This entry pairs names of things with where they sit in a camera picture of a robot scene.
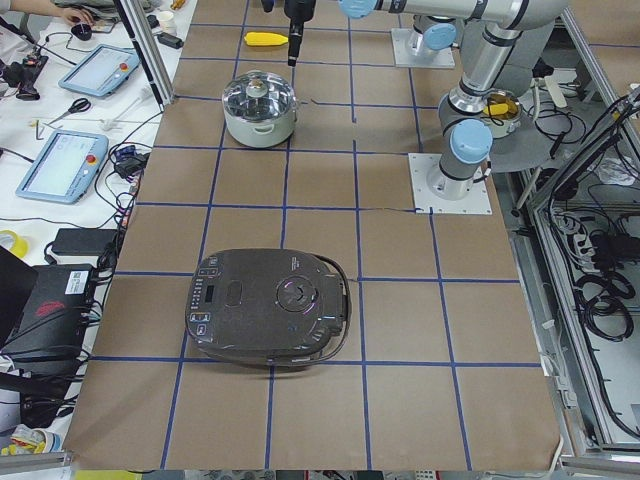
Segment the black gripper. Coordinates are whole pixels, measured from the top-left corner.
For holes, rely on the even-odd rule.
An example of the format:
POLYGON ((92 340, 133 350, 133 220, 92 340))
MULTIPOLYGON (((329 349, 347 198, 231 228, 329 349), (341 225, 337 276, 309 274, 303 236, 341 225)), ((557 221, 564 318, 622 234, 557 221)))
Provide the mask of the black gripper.
POLYGON ((284 13, 290 19, 287 64, 294 68, 300 55, 304 24, 314 17, 316 0, 285 0, 284 13))

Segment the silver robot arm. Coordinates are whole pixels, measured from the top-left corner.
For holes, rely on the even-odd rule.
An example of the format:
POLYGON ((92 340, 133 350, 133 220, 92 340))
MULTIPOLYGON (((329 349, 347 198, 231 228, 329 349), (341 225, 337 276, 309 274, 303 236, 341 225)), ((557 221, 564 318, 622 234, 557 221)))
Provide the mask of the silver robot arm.
POLYGON ((374 11, 410 13, 488 23, 471 63, 463 68, 459 84, 440 102, 438 115, 444 148, 439 163, 426 174, 436 196, 451 201, 464 198, 479 165, 493 144, 490 128, 480 120, 498 75, 522 33, 553 23, 568 6, 566 1, 341 1, 348 17, 360 19, 374 11))
POLYGON ((414 15, 410 48, 416 56, 439 52, 453 45, 458 35, 456 20, 435 15, 414 15))

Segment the person hand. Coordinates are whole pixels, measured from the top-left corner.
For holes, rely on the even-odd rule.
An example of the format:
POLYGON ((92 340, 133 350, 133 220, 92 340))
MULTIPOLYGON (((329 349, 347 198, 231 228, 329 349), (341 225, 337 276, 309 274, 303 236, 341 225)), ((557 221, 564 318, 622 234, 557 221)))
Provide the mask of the person hand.
POLYGON ((94 25, 92 14, 84 9, 73 7, 58 7, 59 17, 70 26, 77 24, 94 25))

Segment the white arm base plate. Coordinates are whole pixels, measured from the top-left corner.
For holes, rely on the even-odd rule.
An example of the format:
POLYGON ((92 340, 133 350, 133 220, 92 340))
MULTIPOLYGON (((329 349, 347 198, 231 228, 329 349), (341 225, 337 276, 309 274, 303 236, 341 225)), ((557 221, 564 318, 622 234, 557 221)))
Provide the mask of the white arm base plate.
POLYGON ((454 68, 455 61, 451 47, 439 52, 431 52, 426 55, 414 55, 410 48, 412 32, 413 29, 394 28, 391 30, 395 64, 398 67, 428 69, 454 68))
POLYGON ((440 154, 410 153, 409 173, 418 214, 491 215, 486 175, 481 166, 466 180, 453 180, 440 169, 440 154))

